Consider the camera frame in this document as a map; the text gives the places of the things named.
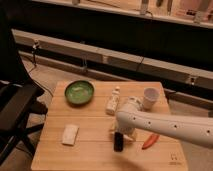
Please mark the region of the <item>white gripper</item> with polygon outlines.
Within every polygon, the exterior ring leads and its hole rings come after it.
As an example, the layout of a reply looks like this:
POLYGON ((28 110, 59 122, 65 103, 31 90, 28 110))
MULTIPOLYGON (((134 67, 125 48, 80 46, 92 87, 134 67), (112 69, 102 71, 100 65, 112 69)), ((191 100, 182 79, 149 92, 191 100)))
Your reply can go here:
MULTIPOLYGON (((112 125, 112 127, 111 127, 111 133, 115 133, 115 130, 116 130, 115 125, 112 125)), ((136 141, 137 132, 133 131, 131 134, 125 134, 125 137, 127 137, 131 141, 136 141)))

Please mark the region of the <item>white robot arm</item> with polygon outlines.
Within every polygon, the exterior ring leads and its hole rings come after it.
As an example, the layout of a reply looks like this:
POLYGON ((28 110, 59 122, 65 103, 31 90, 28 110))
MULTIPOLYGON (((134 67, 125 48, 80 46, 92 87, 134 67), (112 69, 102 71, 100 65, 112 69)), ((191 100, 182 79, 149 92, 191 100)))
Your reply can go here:
POLYGON ((112 130, 130 135, 135 129, 213 148, 213 119, 146 112, 140 99, 130 96, 117 109, 112 130))

